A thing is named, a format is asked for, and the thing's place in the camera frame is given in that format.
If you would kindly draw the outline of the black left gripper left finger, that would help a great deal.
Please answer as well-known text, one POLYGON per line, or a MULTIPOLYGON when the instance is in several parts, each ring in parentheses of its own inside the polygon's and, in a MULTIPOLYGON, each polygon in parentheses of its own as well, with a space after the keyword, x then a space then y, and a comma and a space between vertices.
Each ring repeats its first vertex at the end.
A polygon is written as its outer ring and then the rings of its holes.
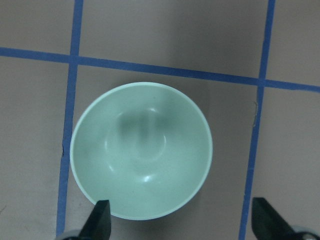
POLYGON ((77 238, 79 240, 109 240, 111 230, 110 202, 109 200, 99 200, 77 238))

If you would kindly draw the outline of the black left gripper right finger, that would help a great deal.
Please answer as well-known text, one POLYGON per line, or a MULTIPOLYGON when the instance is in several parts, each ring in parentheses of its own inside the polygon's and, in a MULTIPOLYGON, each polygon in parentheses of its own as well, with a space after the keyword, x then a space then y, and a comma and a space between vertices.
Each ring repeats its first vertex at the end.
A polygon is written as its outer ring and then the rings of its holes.
POLYGON ((254 197, 251 228, 257 240, 298 240, 299 235, 263 197, 254 197))

